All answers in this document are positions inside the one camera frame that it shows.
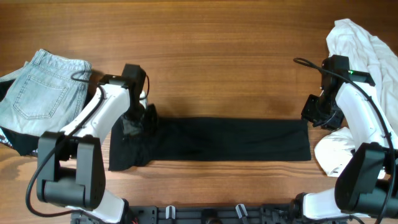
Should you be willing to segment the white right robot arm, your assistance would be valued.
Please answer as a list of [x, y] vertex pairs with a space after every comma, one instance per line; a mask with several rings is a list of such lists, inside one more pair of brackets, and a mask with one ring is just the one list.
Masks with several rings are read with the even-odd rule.
[[345, 117], [355, 152], [335, 187], [305, 194], [302, 216], [323, 221], [364, 215], [381, 221], [397, 218], [397, 136], [376, 98], [370, 74], [322, 70], [323, 90], [311, 95], [302, 117], [314, 126], [335, 129]]

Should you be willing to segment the light blue denim jeans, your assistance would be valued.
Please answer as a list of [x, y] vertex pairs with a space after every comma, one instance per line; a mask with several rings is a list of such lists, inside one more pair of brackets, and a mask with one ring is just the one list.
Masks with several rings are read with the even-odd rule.
[[91, 63], [40, 49], [31, 61], [1, 77], [11, 81], [1, 100], [1, 127], [41, 136], [58, 132], [81, 112], [88, 91]]

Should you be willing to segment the white printed t-shirt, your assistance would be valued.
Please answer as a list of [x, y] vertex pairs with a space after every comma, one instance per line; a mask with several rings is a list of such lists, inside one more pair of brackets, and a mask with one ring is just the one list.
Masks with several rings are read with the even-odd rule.
[[[376, 84], [377, 100], [394, 132], [397, 132], [397, 55], [350, 19], [335, 21], [326, 37], [329, 55], [349, 58], [350, 68], [367, 72]], [[349, 128], [340, 128], [315, 146], [317, 162], [329, 177], [338, 177], [352, 158], [354, 139]]]

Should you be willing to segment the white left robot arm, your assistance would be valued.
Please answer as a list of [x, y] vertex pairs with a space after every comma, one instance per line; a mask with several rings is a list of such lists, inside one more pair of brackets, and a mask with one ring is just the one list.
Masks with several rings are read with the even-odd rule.
[[35, 185], [41, 202], [66, 207], [66, 214], [99, 223], [137, 223], [128, 202], [106, 190], [101, 145], [118, 119], [124, 137], [154, 131], [155, 107], [147, 104], [147, 94], [142, 91], [147, 83], [145, 73], [105, 75], [97, 84], [95, 97], [70, 124], [57, 133], [41, 135], [37, 170], [25, 196], [33, 214], [40, 215], [30, 202]]

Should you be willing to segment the dark green polo shirt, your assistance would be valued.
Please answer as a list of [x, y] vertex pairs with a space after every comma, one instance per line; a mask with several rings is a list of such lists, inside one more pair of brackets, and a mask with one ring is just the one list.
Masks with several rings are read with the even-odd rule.
[[111, 130], [109, 170], [151, 161], [309, 161], [307, 122], [288, 119], [168, 118], [149, 105]]

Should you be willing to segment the black folded garment under jeans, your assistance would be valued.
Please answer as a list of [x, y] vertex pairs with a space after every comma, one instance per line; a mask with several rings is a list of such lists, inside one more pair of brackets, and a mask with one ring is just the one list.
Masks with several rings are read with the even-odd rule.
[[[1, 102], [5, 98], [8, 89], [10, 89], [14, 81], [15, 80], [1, 82]], [[93, 94], [88, 91], [84, 106], [86, 106], [89, 103], [92, 97]], [[38, 141], [39, 141], [38, 136], [21, 134], [1, 127], [1, 144], [4, 144], [7, 147], [16, 150], [20, 154], [20, 156], [37, 157]]]

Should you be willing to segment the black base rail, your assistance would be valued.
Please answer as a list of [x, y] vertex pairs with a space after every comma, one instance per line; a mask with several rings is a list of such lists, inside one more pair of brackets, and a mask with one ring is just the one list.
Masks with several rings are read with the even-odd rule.
[[193, 207], [176, 208], [169, 205], [165, 208], [129, 207], [122, 214], [119, 223], [130, 224], [283, 224], [283, 223], [329, 223], [340, 224], [352, 221], [363, 221], [354, 215], [343, 215], [338, 218], [305, 217], [298, 204], [265, 204], [259, 207], [247, 207], [238, 204], [234, 207]]

